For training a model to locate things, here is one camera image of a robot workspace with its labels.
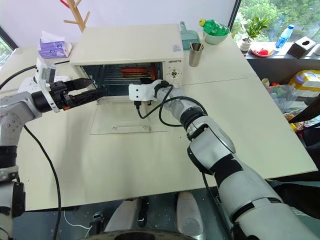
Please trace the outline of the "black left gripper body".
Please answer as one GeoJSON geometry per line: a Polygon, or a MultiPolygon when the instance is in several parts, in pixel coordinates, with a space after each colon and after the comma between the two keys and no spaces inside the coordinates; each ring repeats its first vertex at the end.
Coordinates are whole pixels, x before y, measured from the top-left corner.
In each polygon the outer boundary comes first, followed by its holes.
{"type": "Polygon", "coordinates": [[[49,84],[51,95],[59,110],[68,110],[73,107],[72,97],[69,92],[73,90],[71,81],[57,81],[49,84]]]}

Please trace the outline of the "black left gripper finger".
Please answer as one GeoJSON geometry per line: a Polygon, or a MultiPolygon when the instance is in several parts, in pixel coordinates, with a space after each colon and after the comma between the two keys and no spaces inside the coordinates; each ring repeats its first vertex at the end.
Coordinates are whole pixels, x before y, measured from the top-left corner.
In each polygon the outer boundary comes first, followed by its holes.
{"type": "Polygon", "coordinates": [[[87,88],[94,81],[88,78],[77,78],[65,82],[68,91],[76,91],[87,88]]]}
{"type": "Polygon", "coordinates": [[[90,102],[94,102],[103,96],[104,96],[104,93],[98,90],[88,90],[77,95],[69,95],[67,106],[78,107],[90,102]]]}

